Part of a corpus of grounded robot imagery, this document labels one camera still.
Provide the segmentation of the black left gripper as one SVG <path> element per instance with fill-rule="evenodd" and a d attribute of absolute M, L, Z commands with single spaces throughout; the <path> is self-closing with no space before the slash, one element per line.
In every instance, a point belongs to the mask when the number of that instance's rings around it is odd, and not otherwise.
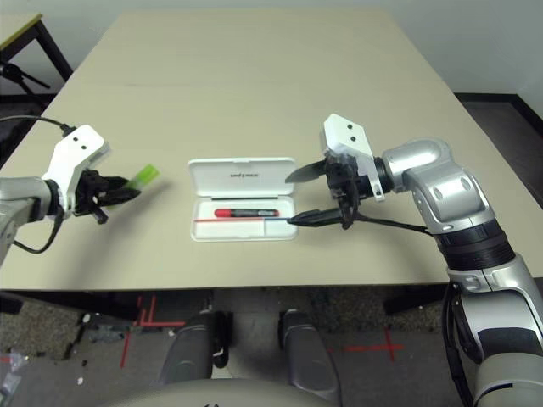
<path fill-rule="evenodd" d="M 91 215 L 98 224 L 105 224 L 109 217 L 102 207 L 116 206 L 137 198 L 137 189 L 123 188 L 128 180 L 121 176 L 102 177 L 96 170 L 84 170 L 76 187 L 73 215 Z M 119 188 L 108 192 L 108 188 Z"/>

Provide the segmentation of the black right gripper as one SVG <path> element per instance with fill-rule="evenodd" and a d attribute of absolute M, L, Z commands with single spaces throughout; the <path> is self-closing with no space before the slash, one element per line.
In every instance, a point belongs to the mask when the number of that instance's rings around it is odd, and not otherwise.
<path fill-rule="evenodd" d="M 349 155 L 328 156 L 326 160 L 307 164 L 293 171 L 286 183 L 304 183 L 326 174 L 327 185 L 339 209 L 313 209 L 301 212 L 287 219 L 290 225 L 301 227 L 322 227 L 341 224 L 349 229 L 356 221 L 362 199 L 369 197 L 369 180 L 358 174 L 358 165 Z"/>

